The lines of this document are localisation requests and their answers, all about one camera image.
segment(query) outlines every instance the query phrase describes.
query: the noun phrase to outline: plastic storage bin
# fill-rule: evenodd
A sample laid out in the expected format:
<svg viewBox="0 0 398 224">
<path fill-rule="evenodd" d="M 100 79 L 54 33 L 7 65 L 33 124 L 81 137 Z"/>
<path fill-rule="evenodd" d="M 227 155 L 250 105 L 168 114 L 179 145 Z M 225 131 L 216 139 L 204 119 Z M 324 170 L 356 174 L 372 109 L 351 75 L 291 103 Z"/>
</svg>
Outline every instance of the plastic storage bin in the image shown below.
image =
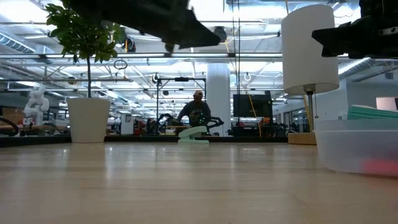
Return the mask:
<svg viewBox="0 0 398 224">
<path fill-rule="evenodd" d="M 398 177 L 398 119 L 319 121 L 315 136 L 331 170 Z"/>
</svg>

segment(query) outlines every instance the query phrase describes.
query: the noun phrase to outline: cable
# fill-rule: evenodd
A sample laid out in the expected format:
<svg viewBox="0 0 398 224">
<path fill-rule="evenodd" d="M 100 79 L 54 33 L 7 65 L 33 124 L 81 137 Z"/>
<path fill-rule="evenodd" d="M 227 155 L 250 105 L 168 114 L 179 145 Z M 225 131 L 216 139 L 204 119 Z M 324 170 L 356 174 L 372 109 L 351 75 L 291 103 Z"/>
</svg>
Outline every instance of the cable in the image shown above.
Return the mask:
<svg viewBox="0 0 398 224">
<path fill-rule="evenodd" d="M 8 135 L 9 137 L 13 137 L 19 133 L 18 125 L 14 124 L 12 121 L 10 121 L 6 118 L 0 118 L 0 121 L 9 124 L 14 129 L 13 132 L 3 132 L 2 134 Z"/>
<path fill-rule="evenodd" d="M 313 95 L 315 96 L 315 119 L 318 119 L 317 93 L 313 93 Z"/>
<path fill-rule="evenodd" d="M 236 43 L 235 43 L 236 38 L 235 38 L 234 0 L 232 0 L 232 5 L 231 6 L 232 6 L 232 24 L 233 24 L 232 26 L 233 26 L 233 37 L 234 37 L 233 41 L 234 41 L 234 53 L 235 53 L 235 57 L 234 58 L 235 58 L 235 65 L 236 65 L 237 64 L 237 60 L 236 60 Z M 238 0 L 238 10 L 240 10 L 240 2 L 239 2 L 239 0 Z M 238 23 L 239 23 L 239 28 L 238 28 L 239 29 L 239 31 L 238 31 L 239 34 L 238 35 L 239 36 L 241 35 L 241 33 L 240 33 L 240 21 L 241 21 L 241 19 L 240 19 L 240 16 L 239 16 L 239 18 L 238 18 Z M 239 38 L 239 53 L 241 51 L 240 47 L 241 47 L 241 44 L 240 44 L 240 38 Z M 227 53 L 229 53 L 229 48 L 228 48 L 227 45 L 226 45 L 226 50 L 227 50 Z M 240 80 L 240 76 L 241 76 L 241 74 L 240 74 L 240 69 L 241 69 L 241 66 L 240 66 L 240 54 L 239 54 L 239 64 L 238 64 L 239 68 L 238 69 L 236 68 L 236 66 L 234 66 L 234 63 L 232 62 L 232 59 L 231 58 L 229 58 L 229 59 L 231 61 L 231 64 L 232 64 L 232 66 L 233 66 L 233 68 L 235 70 L 235 74 L 236 74 L 236 84 L 237 84 L 237 92 L 238 92 L 238 106 L 239 106 L 239 103 L 240 103 L 240 97 L 239 96 L 241 94 L 241 92 L 240 92 L 240 84 L 242 84 L 246 94 L 249 96 L 250 105 L 251 105 L 251 108 L 253 110 L 254 117 L 257 120 L 257 114 L 256 114 L 256 110 L 254 109 L 254 105 L 253 105 L 253 101 L 251 99 L 251 96 L 250 96 L 250 94 L 248 92 L 248 89 L 243 85 L 243 83 Z M 240 122 L 240 117 L 238 115 L 238 127 L 240 126 L 239 122 Z M 262 136 L 262 130 L 261 130 L 260 122 L 258 120 L 257 120 L 257 125 L 259 126 L 259 135 L 261 137 Z"/>
</svg>

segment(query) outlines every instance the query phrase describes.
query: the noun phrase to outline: plant stem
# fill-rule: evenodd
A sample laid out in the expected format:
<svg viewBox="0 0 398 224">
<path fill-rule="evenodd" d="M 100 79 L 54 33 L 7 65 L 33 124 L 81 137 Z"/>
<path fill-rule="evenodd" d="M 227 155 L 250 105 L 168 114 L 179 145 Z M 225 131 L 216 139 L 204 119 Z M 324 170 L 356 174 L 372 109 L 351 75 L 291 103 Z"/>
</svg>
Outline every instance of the plant stem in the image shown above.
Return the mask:
<svg viewBox="0 0 398 224">
<path fill-rule="evenodd" d="M 87 57 L 87 77 L 88 77 L 88 97 L 91 98 L 91 68 L 90 68 L 90 57 Z"/>
</svg>

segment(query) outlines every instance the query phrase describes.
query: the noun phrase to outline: yellow cable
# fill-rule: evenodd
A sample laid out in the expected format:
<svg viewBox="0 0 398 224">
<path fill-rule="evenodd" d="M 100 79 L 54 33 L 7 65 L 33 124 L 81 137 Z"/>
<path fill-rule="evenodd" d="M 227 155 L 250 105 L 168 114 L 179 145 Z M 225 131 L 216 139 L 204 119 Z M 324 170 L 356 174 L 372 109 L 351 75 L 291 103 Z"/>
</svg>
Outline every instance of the yellow cable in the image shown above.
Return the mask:
<svg viewBox="0 0 398 224">
<path fill-rule="evenodd" d="M 229 53 L 228 43 L 225 44 L 225 47 L 226 47 L 226 51 Z M 246 94 L 249 96 L 249 101 L 250 101 L 251 109 L 253 110 L 254 117 L 255 117 L 256 120 L 257 120 L 256 110 L 254 109 L 253 101 L 252 101 L 251 96 L 250 96 L 250 94 L 249 94 L 249 92 L 248 92 L 248 89 L 246 89 L 246 87 L 243 85 L 243 83 L 242 83 L 242 81 L 241 81 L 240 79 L 239 79 L 239 82 L 240 82 L 240 84 L 243 86 L 244 91 L 246 91 Z M 261 137 L 261 136 L 262 136 L 262 133 L 261 133 L 262 131 L 261 131 L 261 125 L 260 125 L 260 122 L 259 122 L 259 121 L 257 121 L 257 125 L 259 126 L 259 134 L 260 134 L 260 137 Z"/>
</svg>

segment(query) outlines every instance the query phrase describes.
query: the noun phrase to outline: white planter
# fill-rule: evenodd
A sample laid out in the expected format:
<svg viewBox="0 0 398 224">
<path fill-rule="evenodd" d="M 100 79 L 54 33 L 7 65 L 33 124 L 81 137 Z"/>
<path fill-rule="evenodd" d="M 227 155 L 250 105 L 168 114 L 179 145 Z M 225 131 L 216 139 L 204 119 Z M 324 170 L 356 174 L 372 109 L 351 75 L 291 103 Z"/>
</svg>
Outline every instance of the white planter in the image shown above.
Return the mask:
<svg viewBox="0 0 398 224">
<path fill-rule="evenodd" d="M 73 143 L 103 142 L 111 102 L 98 98 L 68 100 L 70 132 Z"/>
</svg>

